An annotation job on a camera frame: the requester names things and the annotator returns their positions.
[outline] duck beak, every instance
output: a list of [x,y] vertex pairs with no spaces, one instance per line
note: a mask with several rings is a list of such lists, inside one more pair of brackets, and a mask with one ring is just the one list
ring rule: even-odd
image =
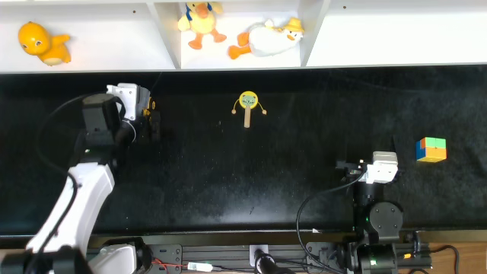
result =
[[201,3],[201,4],[196,6],[196,13],[201,18],[207,18],[208,12],[209,12],[208,6],[205,3]]

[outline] wooden handle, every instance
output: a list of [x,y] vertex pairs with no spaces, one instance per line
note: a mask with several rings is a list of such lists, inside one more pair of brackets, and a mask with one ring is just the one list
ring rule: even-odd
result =
[[245,119],[243,120],[243,127],[250,128],[250,106],[245,107]]

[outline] colorful cube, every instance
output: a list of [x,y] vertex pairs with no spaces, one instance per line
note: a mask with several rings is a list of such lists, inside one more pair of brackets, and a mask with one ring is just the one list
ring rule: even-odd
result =
[[447,140],[425,137],[416,142],[416,160],[436,163],[447,158]]

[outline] white label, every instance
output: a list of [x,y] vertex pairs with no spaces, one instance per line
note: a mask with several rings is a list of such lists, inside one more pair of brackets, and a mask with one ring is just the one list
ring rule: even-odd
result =
[[209,263],[188,263],[188,270],[195,270],[195,271],[202,271],[202,272],[211,272],[213,270],[213,266]]

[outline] blue vest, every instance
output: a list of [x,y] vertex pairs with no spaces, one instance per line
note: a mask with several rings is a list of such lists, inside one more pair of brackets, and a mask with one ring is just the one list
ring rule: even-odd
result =
[[[208,10],[209,10],[209,11],[212,11],[212,10],[213,10],[213,8],[212,8],[212,6],[210,5],[210,3],[208,3]],[[191,18],[191,15],[189,15],[189,12],[190,12],[190,11],[191,11],[191,10],[189,9],[188,4],[186,4],[186,18],[188,18],[188,21],[192,21],[192,20],[193,20],[193,19]]]

